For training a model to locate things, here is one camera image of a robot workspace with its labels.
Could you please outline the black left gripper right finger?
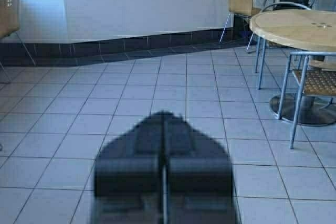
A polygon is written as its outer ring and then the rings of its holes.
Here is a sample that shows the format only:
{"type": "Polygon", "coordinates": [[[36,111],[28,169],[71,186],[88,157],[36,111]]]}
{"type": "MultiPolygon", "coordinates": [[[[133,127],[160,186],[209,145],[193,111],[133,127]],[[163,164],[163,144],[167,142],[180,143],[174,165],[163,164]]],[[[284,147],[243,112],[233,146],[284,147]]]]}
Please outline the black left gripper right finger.
{"type": "Polygon", "coordinates": [[[163,223],[239,223],[227,152],[168,112],[163,113],[163,223]]]}

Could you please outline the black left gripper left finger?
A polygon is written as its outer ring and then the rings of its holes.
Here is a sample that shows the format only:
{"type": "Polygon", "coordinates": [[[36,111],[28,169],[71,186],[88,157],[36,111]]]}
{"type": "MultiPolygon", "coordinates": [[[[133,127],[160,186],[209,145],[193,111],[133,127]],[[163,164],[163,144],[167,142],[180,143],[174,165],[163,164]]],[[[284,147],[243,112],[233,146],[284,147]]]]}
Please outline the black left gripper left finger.
{"type": "Polygon", "coordinates": [[[100,151],[91,223],[162,223],[160,147],[164,112],[152,114],[100,151]]]}

